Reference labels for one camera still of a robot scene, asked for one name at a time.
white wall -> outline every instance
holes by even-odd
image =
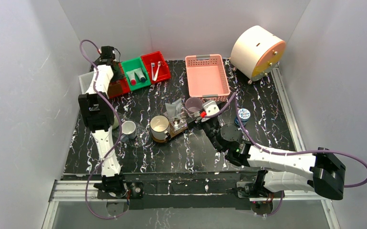
[[[0,229],[42,226],[88,65],[60,4],[0,0]]]
[[[122,60],[219,53],[260,25],[288,40],[310,0],[59,0],[78,38],[113,45]],[[91,58],[95,50],[87,50]]]
[[[281,61],[285,87],[308,149],[325,146],[367,162],[367,1],[312,0]],[[341,158],[346,183],[366,177]],[[367,184],[334,201],[342,228],[367,228]]]

marble countertop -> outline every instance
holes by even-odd
[[[134,143],[119,144],[116,154],[124,173],[182,173],[252,170],[236,167],[224,159],[224,153],[213,148],[203,130],[186,130],[166,144],[150,138],[149,122],[152,117],[166,111],[164,104],[179,98],[189,98],[185,62],[167,61],[171,79],[145,87],[111,100],[122,114],[122,119],[139,123],[143,133]],[[239,106],[251,112],[246,124],[249,134],[259,143],[280,149],[295,150],[290,130],[276,92],[272,76],[248,85],[248,78],[233,72],[228,59],[224,66],[231,92],[237,92]],[[235,107],[232,103],[219,117],[220,123],[234,123]],[[72,136],[64,174],[88,174],[99,164],[99,155],[85,128],[81,114]]]

gray floor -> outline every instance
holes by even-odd
[[[106,204],[92,202],[93,209],[107,216]],[[122,211],[118,204],[116,211]],[[158,208],[130,210],[118,219],[103,220],[93,216],[84,202],[60,202],[56,229],[138,228],[138,229],[328,229],[319,200],[284,201],[280,210],[266,219],[251,211],[233,208]]]

green tray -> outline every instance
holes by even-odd
[[[142,87],[147,87],[147,86],[151,85],[150,78],[148,77],[148,72],[145,69],[143,61],[140,57],[137,57],[137,58],[134,58],[134,59],[131,59],[131,60],[128,60],[128,61],[123,61],[121,63],[121,65],[122,65],[124,74],[126,76],[127,83],[129,84],[129,87],[130,87],[131,91],[134,91],[134,90],[140,89]],[[140,82],[140,80],[136,76],[136,85],[132,86],[132,85],[130,85],[130,80],[129,80],[129,77],[127,76],[127,72],[132,71],[134,69],[138,69],[138,68],[142,69],[143,74],[146,77],[146,81],[144,83],[142,83],[142,82]]]

white toothbrush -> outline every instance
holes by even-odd
[[[154,70],[153,70],[154,67],[155,67],[155,63],[151,63],[151,78],[153,79],[153,81],[155,81],[154,80]]]
[[[158,68],[157,68],[157,71],[155,72],[155,76],[154,76],[153,81],[156,81],[156,80],[157,80],[157,77],[158,77],[158,70],[160,70],[160,66],[161,66],[161,61],[159,61],[159,62],[158,62]]]

